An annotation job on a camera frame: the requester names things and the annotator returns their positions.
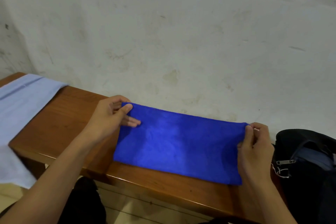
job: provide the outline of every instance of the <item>black bag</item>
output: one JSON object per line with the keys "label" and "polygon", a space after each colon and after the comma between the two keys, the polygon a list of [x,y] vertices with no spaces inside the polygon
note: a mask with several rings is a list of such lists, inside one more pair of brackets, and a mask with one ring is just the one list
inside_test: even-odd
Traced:
{"label": "black bag", "polygon": [[305,129],[276,135],[273,168],[298,224],[336,223],[336,140]]}

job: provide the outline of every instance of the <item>right hand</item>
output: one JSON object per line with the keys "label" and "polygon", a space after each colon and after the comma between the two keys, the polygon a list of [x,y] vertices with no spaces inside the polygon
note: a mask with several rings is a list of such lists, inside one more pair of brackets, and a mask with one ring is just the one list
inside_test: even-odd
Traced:
{"label": "right hand", "polygon": [[246,126],[244,141],[238,145],[238,171],[243,183],[254,189],[272,183],[273,153],[268,127],[257,122]]}

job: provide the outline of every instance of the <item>floor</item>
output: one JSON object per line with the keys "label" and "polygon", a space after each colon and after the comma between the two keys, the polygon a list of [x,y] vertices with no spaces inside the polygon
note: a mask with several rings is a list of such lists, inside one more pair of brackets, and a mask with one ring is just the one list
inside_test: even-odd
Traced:
{"label": "floor", "polygon": [[[144,195],[96,182],[108,224],[196,224],[212,218]],[[19,200],[22,189],[0,184],[0,212]]]}

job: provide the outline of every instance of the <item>microfiber towel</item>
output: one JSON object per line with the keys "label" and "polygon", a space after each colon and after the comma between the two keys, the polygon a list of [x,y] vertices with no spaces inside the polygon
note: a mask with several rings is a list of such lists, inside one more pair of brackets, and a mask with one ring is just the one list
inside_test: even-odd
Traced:
{"label": "microfiber towel", "polygon": [[0,183],[12,182],[27,189],[35,183],[8,143],[65,85],[27,74],[0,88]]}
{"label": "microfiber towel", "polygon": [[141,120],[141,125],[120,128],[114,161],[211,182],[241,185],[237,144],[245,136],[247,123],[132,105],[129,115]]}

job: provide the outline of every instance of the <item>wooden table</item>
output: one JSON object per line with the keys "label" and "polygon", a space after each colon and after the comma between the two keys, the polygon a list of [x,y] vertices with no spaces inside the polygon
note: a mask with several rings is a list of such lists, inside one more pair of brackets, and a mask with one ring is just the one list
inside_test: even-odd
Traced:
{"label": "wooden table", "polygon": [[[23,75],[8,76],[0,80],[0,86]],[[104,98],[71,86],[62,88],[9,146],[33,163],[51,164],[81,132],[98,101]],[[230,216],[232,223],[264,223],[259,207],[244,186],[217,184],[113,162],[118,133],[90,152],[81,175],[209,216]]]}

